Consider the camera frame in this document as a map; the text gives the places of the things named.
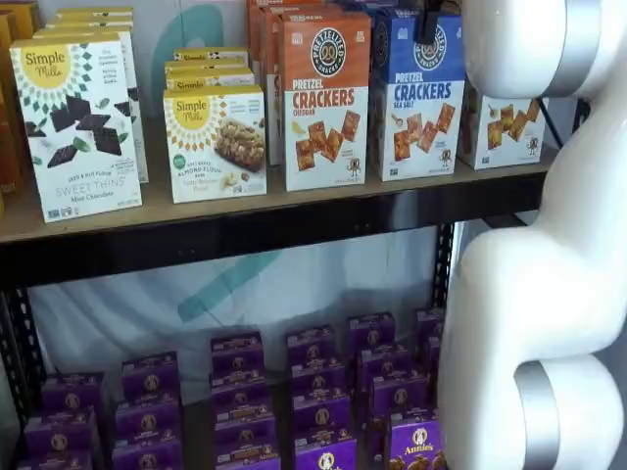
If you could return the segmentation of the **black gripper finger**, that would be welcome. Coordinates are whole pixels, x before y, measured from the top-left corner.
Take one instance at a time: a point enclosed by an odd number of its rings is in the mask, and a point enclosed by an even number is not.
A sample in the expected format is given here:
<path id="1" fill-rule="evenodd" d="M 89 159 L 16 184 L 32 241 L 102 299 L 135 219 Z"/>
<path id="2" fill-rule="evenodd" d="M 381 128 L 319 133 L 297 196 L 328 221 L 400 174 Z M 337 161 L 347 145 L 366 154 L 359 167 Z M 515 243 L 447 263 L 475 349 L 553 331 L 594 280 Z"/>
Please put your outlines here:
<path id="1" fill-rule="evenodd" d="M 417 23 L 417 43 L 434 43 L 443 0 L 424 0 L 420 4 Z"/>

